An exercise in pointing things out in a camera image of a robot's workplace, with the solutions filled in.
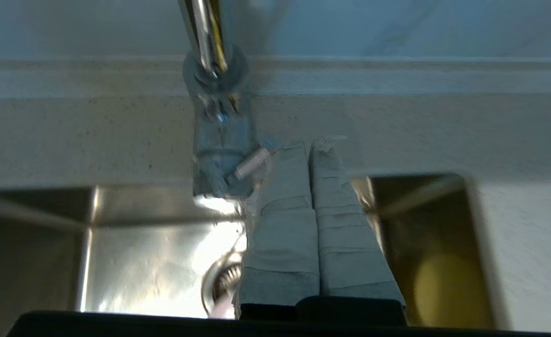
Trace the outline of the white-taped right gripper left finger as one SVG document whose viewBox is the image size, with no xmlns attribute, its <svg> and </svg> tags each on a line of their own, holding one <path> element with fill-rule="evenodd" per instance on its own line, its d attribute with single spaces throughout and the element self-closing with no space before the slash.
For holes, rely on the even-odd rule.
<svg viewBox="0 0 551 337">
<path fill-rule="evenodd" d="M 318 234 L 307 150 L 304 143 L 292 143 L 273 154 L 258 190 L 237 286 L 236 318 L 267 306 L 293 308 L 319 294 Z"/>
</svg>

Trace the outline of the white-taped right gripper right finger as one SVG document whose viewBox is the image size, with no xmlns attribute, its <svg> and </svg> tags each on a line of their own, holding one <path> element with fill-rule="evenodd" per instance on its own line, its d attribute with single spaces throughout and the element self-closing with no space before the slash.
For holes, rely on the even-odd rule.
<svg viewBox="0 0 551 337">
<path fill-rule="evenodd" d="M 343 173 L 337 141 L 317 139 L 309 153 L 322 295 L 393 300 L 406 309 L 351 179 Z"/>
</svg>

